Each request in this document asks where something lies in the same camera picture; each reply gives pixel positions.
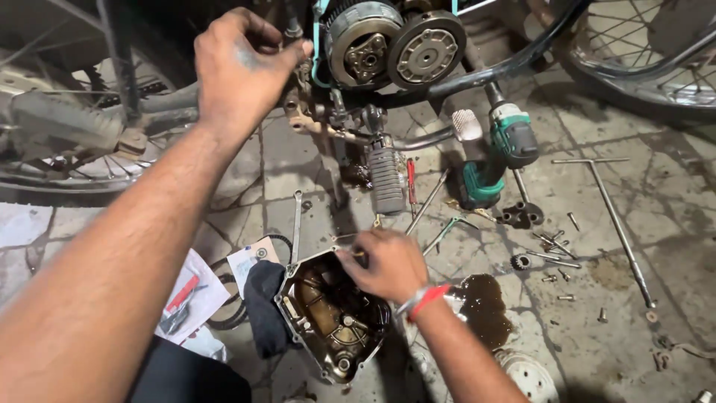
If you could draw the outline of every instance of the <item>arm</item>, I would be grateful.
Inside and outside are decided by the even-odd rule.
[[[427,266],[413,238],[372,229],[362,232],[355,246],[368,254],[367,270],[351,253],[336,253],[361,290],[402,305],[427,285]],[[445,300],[431,301],[413,320],[457,403],[528,402]]]
[[[245,9],[196,42],[201,118],[0,316],[0,401],[121,402],[223,172],[310,53]]]

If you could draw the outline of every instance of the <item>red tool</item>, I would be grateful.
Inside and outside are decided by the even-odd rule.
[[[410,211],[412,212],[412,218],[415,219],[417,198],[415,197],[415,162],[413,162],[412,158],[407,159],[407,188],[410,200]]]

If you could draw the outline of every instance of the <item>red thread bracelet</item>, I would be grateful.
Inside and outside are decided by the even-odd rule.
[[[425,295],[420,299],[420,302],[417,303],[415,308],[410,311],[408,318],[412,320],[415,315],[417,315],[418,311],[423,309],[430,301],[442,298],[443,295],[448,293],[449,289],[450,284],[443,284],[437,287],[428,288],[427,291],[425,291]]]

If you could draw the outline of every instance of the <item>spanner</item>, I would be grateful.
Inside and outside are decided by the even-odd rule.
[[[304,193],[300,190],[294,192],[296,199],[296,218],[294,220],[294,248],[291,250],[291,263],[299,261],[299,238],[301,237],[301,199]]]

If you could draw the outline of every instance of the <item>silver bracelet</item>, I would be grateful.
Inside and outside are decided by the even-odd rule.
[[[395,316],[400,316],[405,313],[405,311],[410,312],[422,300],[422,297],[425,296],[425,293],[429,289],[430,286],[420,288],[412,298],[410,298],[406,303],[402,304],[400,308],[395,311]]]

